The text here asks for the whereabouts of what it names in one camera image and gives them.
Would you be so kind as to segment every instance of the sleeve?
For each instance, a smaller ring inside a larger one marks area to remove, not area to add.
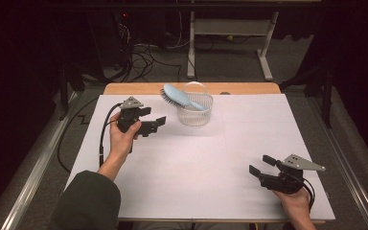
[[[116,229],[121,193],[107,177],[84,171],[59,198],[49,229]]]

